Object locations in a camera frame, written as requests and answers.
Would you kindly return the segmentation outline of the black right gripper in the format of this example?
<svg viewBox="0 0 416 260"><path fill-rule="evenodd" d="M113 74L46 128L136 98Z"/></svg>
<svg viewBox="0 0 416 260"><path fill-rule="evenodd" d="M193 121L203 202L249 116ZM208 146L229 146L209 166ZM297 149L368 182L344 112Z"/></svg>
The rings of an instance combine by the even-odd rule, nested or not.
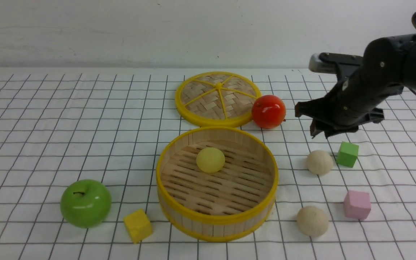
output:
<svg viewBox="0 0 416 260"><path fill-rule="evenodd" d="M402 93L398 73L386 69L357 69L346 81L338 82L324 97L297 102L295 117L313 118L310 135L354 133L360 125L381 123L383 109L378 108L388 97Z"/></svg>

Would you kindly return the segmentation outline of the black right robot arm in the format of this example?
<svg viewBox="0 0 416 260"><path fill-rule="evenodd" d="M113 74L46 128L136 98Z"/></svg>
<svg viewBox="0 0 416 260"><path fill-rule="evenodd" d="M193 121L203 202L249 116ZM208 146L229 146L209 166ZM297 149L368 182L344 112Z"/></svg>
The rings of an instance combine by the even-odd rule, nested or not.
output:
<svg viewBox="0 0 416 260"><path fill-rule="evenodd" d="M411 21L416 29L416 12ZM336 75L337 83L321 98L298 102L294 115L312 119L312 137L354 133L361 125L384 120L378 105L388 97L400 95L405 87L416 95L416 34L375 39L363 56L316 53L308 68Z"/></svg>

